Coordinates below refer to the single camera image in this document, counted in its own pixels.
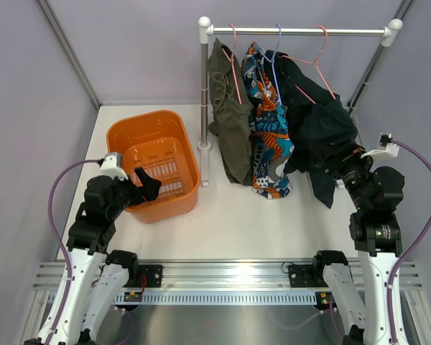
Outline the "dark navy shorts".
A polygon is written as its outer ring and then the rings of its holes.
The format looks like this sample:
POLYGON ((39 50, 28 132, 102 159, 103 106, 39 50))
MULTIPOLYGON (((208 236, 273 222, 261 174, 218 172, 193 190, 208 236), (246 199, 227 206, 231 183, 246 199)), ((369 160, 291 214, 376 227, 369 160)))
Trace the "dark navy shorts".
POLYGON ((331 94, 305 76, 283 52, 268 50, 266 54, 274 54, 274 66, 267 69, 267 75, 277 79, 282 102, 287 107, 289 138, 295 146, 284 171, 307 173, 314 196, 331 208, 335 180, 318 163, 327 155, 327 147, 355 139, 356 126, 337 93, 331 94))

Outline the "colourful patterned shorts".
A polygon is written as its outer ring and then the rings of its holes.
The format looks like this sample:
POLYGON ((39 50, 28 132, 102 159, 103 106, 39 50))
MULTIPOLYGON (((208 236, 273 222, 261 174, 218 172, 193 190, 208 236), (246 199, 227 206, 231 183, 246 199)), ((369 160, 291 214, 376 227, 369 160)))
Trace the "colourful patterned shorts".
POLYGON ((288 134, 287 107, 275 76, 274 54, 267 55, 252 42, 241 64, 241 76, 253 109, 249 116, 253 152, 252 189, 268 200, 287 196, 292 187, 284 172, 295 148, 288 134))

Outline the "olive green shorts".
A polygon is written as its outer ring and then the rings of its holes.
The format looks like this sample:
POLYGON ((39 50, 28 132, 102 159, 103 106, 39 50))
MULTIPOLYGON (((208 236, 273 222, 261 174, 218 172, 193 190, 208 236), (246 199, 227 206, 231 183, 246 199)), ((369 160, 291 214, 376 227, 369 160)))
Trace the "olive green shorts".
POLYGON ((209 96, 213 120, 208 126, 217 136, 226 176, 232 183, 252 185, 253 163, 249 117, 253 109, 235 56, 235 69, 242 97, 239 104, 231 70, 231 50, 216 39, 208 58, 209 96))

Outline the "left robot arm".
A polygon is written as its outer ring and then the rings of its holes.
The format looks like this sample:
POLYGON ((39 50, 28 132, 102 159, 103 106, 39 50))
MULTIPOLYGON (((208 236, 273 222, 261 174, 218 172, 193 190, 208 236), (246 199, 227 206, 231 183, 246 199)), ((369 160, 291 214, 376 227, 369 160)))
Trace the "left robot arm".
POLYGON ((55 301, 37 336, 27 344, 95 344, 120 289, 145 282, 135 253, 107 251, 116 232, 115 221, 123 211, 159 195, 159 180, 141 167, 134 173, 140 186, 118 173, 103 173, 88 181, 84 201, 62 246, 65 271, 55 301))

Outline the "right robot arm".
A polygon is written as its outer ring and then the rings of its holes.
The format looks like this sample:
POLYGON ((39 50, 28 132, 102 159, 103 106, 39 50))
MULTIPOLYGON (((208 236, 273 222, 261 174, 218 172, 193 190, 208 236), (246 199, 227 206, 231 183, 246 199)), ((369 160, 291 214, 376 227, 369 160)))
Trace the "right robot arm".
POLYGON ((311 277, 327 285, 340 313, 344 344, 407 344, 399 291, 402 236, 394 214, 402 201, 404 176, 373 160, 355 142, 333 147, 323 160, 327 174, 341 179, 356 212, 349 231, 363 273, 360 295, 342 252, 319 251, 311 277))

